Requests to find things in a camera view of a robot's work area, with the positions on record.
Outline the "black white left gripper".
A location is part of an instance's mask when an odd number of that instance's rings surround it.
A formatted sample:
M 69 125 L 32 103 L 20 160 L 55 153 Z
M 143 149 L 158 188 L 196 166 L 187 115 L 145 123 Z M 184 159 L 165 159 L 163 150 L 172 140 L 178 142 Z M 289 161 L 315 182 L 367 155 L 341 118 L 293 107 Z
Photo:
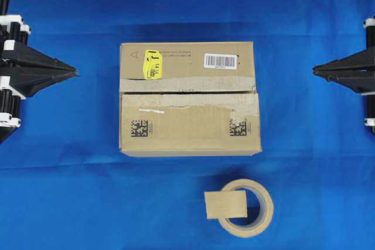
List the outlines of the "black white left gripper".
M 1 16 L 1 67 L 9 67 L 8 75 L 1 74 L 1 127 L 21 126 L 22 100 L 78 76 L 74 67 L 27 46 L 30 34 L 20 15 Z

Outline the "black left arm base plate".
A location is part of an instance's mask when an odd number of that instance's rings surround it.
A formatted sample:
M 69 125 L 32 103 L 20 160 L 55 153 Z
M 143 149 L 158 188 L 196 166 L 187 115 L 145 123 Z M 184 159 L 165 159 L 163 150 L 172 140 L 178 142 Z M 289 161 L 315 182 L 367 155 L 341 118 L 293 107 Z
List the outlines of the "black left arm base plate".
M 0 127 L 0 143 L 6 141 L 16 130 L 13 127 Z

